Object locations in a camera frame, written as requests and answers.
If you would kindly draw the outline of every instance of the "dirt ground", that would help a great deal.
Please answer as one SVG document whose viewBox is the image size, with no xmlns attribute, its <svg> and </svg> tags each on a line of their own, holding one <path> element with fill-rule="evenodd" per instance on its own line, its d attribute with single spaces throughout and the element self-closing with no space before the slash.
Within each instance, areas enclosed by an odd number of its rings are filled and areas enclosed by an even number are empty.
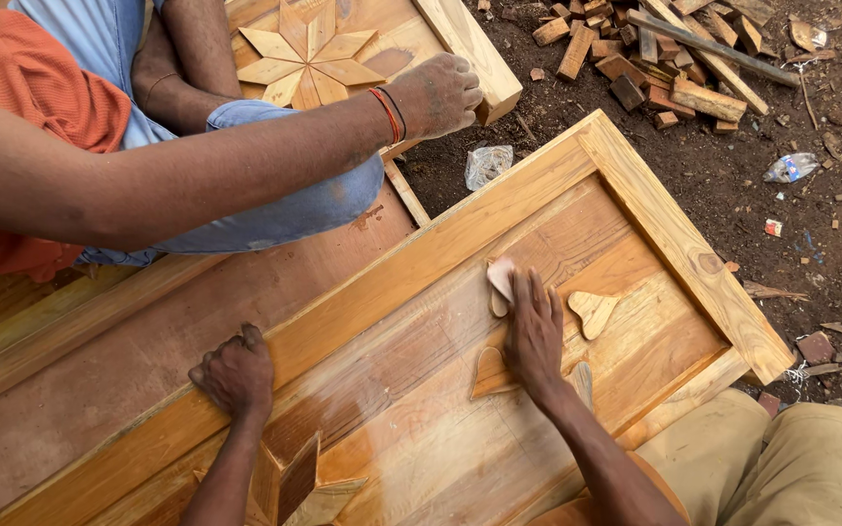
<svg viewBox="0 0 842 526">
<path fill-rule="evenodd" d="M 747 113 L 739 131 L 725 136 L 714 135 L 709 129 L 712 122 L 704 116 L 657 131 L 649 111 L 625 112 L 609 92 L 609 81 L 593 66 L 583 66 L 576 82 L 555 79 L 554 72 L 568 39 L 537 47 L 532 31 L 540 25 L 540 15 L 531 14 L 535 12 L 528 7 L 531 1 L 493 0 L 492 20 L 476 10 L 475 0 L 465 3 L 521 81 L 524 89 L 516 112 L 537 140 L 529 139 L 515 113 L 510 113 L 495 125 L 474 126 L 409 150 L 402 170 L 432 217 L 470 194 L 463 180 L 467 150 L 481 141 L 512 145 L 518 161 L 588 113 L 602 108 L 719 256 L 740 265 L 737 278 L 809 294 L 810 302 L 781 298 L 760 302 L 772 326 L 792 348 L 795 339 L 821 329 L 820 323 L 842 321 L 842 201 L 835 198 L 842 195 L 842 162 L 835 160 L 831 169 L 819 169 L 813 179 L 790 185 L 762 181 L 766 169 L 786 153 L 811 151 L 819 161 L 832 158 L 823 147 L 825 132 L 842 142 L 840 0 L 772 0 L 777 15 L 765 27 L 770 37 L 767 41 L 782 57 L 800 54 L 787 34 L 789 14 L 829 31 L 828 47 L 836 50 L 837 58 L 810 64 L 804 70 L 820 131 L 814 129 L 808 117 L 800 89 L 744 72 L 743 79 L 769 104 L 771 111 L 764 117 Z M 516 21 L 500 18 L 505 6 L 517 6 Z M 779 60 L 776 66 L 783 62 L 784 59 Z M 544 68 L 546 78 L 532 81 L 532 67 Z M 788 117 L 787 126 L 777 123 L 781 116 Z M 779 192 L 784 199 L 777 198 Z M 780 239 L 764 233 L 769 218 L 784 224 Z M 839 221 L 838 229 L 832 229 L 834 219 Z M 806 235 L 810 235 L 814 251 L 808 247 Z M 813 257 L 815 251 L 821 254 L 820 262 Z M 810 262 L 802 264 L 802 257 Z M 842 353 L 842 334 L 826 332 L 837 352 Z M 744 389 L 758 394 L 755 388 Z M 842 372 L 810 378 L 801 386 L 776 382 L 766 390 L 783 403 L 841 403 Z"/>
</svg>

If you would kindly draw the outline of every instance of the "hand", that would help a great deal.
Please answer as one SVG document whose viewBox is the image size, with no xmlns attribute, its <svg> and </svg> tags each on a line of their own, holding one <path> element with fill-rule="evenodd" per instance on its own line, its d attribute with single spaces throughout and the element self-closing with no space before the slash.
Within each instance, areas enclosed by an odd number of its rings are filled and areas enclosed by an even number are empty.
<svg viewBox="0 0 842 526">
<path fill-rule="evenodd" d="M 547 296 L 544 294 L 541 276 L 535 269 L 529 270 L 529 276 L 515 269 L 512 292 L 516 304 L 510 306 L 513 317 L 505 359 L 532 400 L 541 405 L 548 393 L 563 381 L 560 359 L 564 313 L 560 297 L 553 286 L 548 288 Z"/>
<path fill-rule="evenodd" d="M 402 111 L 407 139 L 434 138 L 474 123 L 483 100 L 479 76 L 467 59 L 436 54 L 384 87 Z"/>
<path fill-rule="evenodd" d="M 233 336 L 187 376 L 233 419 L 252 417 L 265 424 L 271 415 L 271 389 L 275 370 L 268 346 L 258 328 L 242 324 L 242 336 Z"/>
</svg>

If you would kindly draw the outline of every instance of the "plastic bottle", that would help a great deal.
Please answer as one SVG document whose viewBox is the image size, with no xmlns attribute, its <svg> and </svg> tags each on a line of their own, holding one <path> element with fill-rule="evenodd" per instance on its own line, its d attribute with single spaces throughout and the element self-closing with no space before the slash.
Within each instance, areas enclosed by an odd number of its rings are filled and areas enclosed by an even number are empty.
<svg viewBox="0 0 842 526">
<path fill-rule="evenodd" d="M 794 183 L 818 167 L 818 157 L 813 153 L 785 155 L 769 167 L 763 175 L 766 183 Z"/>
</svg>

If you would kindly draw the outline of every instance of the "red thread bracelet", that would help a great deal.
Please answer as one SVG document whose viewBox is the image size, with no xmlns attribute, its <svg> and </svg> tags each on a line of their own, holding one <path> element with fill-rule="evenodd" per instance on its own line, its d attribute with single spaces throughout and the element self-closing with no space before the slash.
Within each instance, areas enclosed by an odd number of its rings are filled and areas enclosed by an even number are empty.
<svg viewBox="0 0 842 526">
<path fill-rule="evenodd" d="M 382 94 L 379 90 L 375 88 L 369 88 L 368 92 L 375 95 L 375 98 L 379 99 L 379 102 L 382 103 L 382 107 L 385 108 L 385 113 L 388 114 L 388 123 L 392 125 L 392 135 L 395 137 L 395 140 L 392 141 L 392 144 L 395 144 L 402 138 L 402 134 L 399 132 L 399 122 L 395 120 L 395 114 L 392 114 L 391 109 L 388 107 L 388 102 L 385 101 Z"/>
</svg>

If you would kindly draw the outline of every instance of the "wood knot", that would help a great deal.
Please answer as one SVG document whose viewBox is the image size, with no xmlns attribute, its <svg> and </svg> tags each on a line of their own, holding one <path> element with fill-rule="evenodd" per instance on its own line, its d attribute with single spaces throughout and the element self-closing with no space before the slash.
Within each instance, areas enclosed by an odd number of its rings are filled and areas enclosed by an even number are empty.
<svg viewBox="0 0 842 526">
<path fill-rule="evenodd" d="M 723 269 L 723 262 L 716 254 L 701 254 L 697 260 L 708 274 L 716 274 Z"/>
</svg>

